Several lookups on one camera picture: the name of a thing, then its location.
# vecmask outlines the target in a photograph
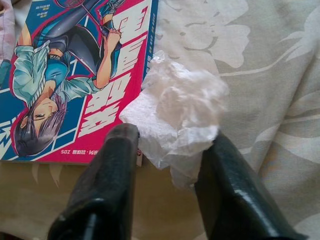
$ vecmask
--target anime character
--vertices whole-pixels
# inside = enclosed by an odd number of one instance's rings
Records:
[[[92,9],[100,0],[86,0]],[[67,110],[67,102],[102,90],[116,74],[121,49],[121,33],[114,28],[113,14],[125,0],[109,0],[100,9],[104,31],[100,47],[89,30],[76,25],[87,12],[83,7],[67,11],[47,24],[31,39],[25,25],[14,63],[12,88],[27,106],[13,130],[19,156],[36,155],[57,137]],[[66,79],[74,55],[92,77]]]

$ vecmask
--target crumpled tissue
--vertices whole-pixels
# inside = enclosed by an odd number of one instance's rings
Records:
[[[119,117],[140,133],[139,149],[158,169],[170,166],[176,187],[197,181],[202,152],[213,144],[226,110],[227,84],[156,53],[140,95]]]

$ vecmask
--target black object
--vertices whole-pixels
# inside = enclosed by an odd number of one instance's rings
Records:
[[[203,152],[195,191],[209,240],[307,239],[288,224],[257,174],[222,133]]]
[[[121,124],[78,179],[48,240],[130,240],[138,129]]]
[[[138,136],[131,124],[118,125],[107,135],[77,181],[67,209],[51,226],[48,240],[131,239]],[[203,152],[195,191],[209,240],[307,238],[288,224],[258,176],[222,133]]]

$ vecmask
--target manga book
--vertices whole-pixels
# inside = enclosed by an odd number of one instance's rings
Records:
[[[89,163],[141,91],[157,10],[158,0],[33,0],[2,76],[0,160]]]

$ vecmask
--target bed sheet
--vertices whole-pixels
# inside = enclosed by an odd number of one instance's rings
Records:
[[[14,5],[17,32],[28,4]],[[319,26],[320,0],[160,0],[155,41],[228,83],[222,131],[310,240],[320,239]],[[0,231],[45,239],[83,169],[2,163]],[[147,164],[136,183],[137,239],[206,239],[195,196],[174,189],[168,171]]]

